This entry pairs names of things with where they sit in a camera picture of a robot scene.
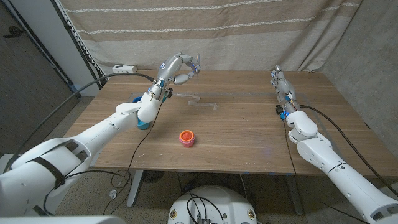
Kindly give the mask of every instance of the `black strap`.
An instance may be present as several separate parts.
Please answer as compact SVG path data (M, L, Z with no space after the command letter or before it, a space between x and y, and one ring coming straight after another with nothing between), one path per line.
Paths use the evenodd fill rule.
M44 210L42 210L42 208L40 208L39 206L34 206L33 210L40 216L46 216L47 214L44 212Z
M51 164L49 161L46 161L45 159L41 157L36 157L32 159L31 161L28 162L37 162L38 164L44 166L47 168L52 175L56 178L55 180L55 189L57 189L59 186L63 185L65 183L65 177L62 175L61 171L59 171L53 164Z

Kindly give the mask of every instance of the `white stripe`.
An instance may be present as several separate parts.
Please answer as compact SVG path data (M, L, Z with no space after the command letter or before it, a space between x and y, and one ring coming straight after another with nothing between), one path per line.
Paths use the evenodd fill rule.
M324 8L324 9L321 10L321 12L336 10L336 9L340 8L341 6L359 7L359 4L355 4L355 3L343 3L343 4L339 5L339 6Z
M246 26L261 26L261 25L269 25L269 24L281 24L281 23L288 23L288 22L306 22L311 21L315 17L311 18L304 18L304 19L287 19L283 21L268 21L268 22L253 22L248 24L234 24L222 27L214 27L214 28L186 28L186 29L157 29L157 30L96 30L96 31L85 31L85 30L78 30L80 33L86 34L103 34L103 33L156 33L156 32L185 32L185 31L215 31L215 30L222 30L228 28L235 28L235 27L246 27Z
M146 11L208 10L208 9L224 9L227 7L242 6L247 4L257 4L264 2L276 2L276 1L283 1L283 0L254 0L254 1L244 1L244 2L225 4L222 6L163 7L163 8L142 8L142 9L78 9L78 10L65 9L65 11L71 13L80 13L80 12L146 12Z

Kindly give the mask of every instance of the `small plastic cup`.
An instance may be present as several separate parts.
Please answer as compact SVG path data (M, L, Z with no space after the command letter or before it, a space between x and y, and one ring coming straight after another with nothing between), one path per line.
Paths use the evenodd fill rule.
M185 147L191 147L195 142L195 135L189 130L185 130L180 134L180 142Z
M132 102L137 103L138 101L141 100L141 97L142 96L135 97ZM145 129L149 128L150 122L145 123L145 122L142 122L139 118L137 118L137 119L138 119L138 124L137 124L138 129L145 130Z

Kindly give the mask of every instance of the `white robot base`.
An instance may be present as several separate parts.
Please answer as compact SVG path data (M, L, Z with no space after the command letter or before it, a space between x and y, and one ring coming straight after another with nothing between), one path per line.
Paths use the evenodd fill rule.
M201 224L257 224L253 206L242 195L231 189L209 185L197 187L191 190L191 194L184 194L173 203L168 217L168 224L194 223L188 214L188 209L195 221ZM221 219L217 209L210 202L204 199L202 202L195 196L211 201L221 212L224 220Z

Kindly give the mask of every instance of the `blue object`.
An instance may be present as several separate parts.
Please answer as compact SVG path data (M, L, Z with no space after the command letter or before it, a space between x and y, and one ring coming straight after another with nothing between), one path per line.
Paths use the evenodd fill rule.
M279 117L282 119L282 121L284 121L287 115L288 115L288 114L286 113L286 111L284 111L283 113L281 113L281 114L279 115Z
M142 96L135 97L132 102L133 103L137 103L138 101L141 100L141 97ZM145 130L145 129L149 128L150 122L149 123L145 123L145 122L141 121L139 118L137 118L137 119L138 119L138 124L137 124L138 129Z

